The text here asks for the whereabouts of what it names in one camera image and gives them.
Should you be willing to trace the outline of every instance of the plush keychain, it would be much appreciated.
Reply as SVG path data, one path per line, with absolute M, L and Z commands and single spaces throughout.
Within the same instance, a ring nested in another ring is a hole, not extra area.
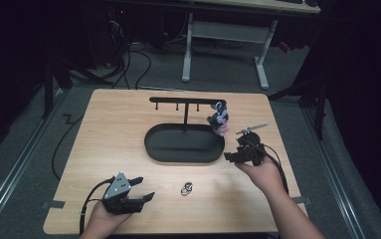
M 211 107 L 216 110 L 216 112 L 211 117 L 208 117 L 208 122 L 215 134 L 224 136 L 228 131 L 229 117 L 227 106 L 223 102 L 217 102 L 216 104 L 211 105 Z

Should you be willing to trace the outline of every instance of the person's right hand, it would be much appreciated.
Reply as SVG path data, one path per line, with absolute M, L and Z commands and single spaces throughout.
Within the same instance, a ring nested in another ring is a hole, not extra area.
M 264 194 L 284 190 L 280 172 L 267 156 L 265 156 L 259 166 L 251 166 L 245 163 L 235 163 L 235 165 L 240 170 L 246 172 L 253 183 L 259 187 Z

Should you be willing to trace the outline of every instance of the hand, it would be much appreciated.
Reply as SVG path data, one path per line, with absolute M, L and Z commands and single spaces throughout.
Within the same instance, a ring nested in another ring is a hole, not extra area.
M 264 194 L 285 190 L 280 172 L 267 156 L 259 166 L 251 166 L 245 163 L 235 163 L 235 165 L 240 170 L 246 172 L 252 182 L 259 187 Z
M 81 239 L 85 238 L 106 238 L 110 236 L 116 228 L 126 221 L 132 214 L 113 215 L 106 211 L 103 204 L 98 201 L 92 211 L 91 218 Z

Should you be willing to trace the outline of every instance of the forearm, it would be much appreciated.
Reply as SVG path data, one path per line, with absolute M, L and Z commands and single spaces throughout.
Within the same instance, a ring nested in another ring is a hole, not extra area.
M 324 238 L 284 190 L 265 193 L 283 239 Z

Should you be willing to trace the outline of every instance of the wooden table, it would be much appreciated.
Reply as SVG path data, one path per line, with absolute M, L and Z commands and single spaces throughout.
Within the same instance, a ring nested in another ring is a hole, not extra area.
M 223 99 L 227 101 L 230 131 L 225 152 L 238 146 L 235 132 L 264 123 L 256 130 L 264 144 L 280 156 L 292 197 L 300 196 L 286 149 L 268 98 L 261 94 L 96 90 L 91 98 L 51 208 L 44 230 L 48 234 L 79 233 L 80 211 L 92 188 L 122 171 L 128 179 L 144 177 L 132 187 L 130 198 L 155 191 L 141 213 L 122 224 L 117 234 L 274 232 L 277 226 L 263 193 L 233 163 L 221 157 L 209 164 L 160 163 L 144 147 L 148 130 L 159 123 L 182 122 L 184 106 L 155 104 L 150 97 Z M 189 123 L 205 123 L 214 110 L 190 106 Z M 181 195 L 184 183 L 193 191 Z M 101 198 L 106 187 L 94 193 Z M 87 220 L 94 203 L 89 204 Z

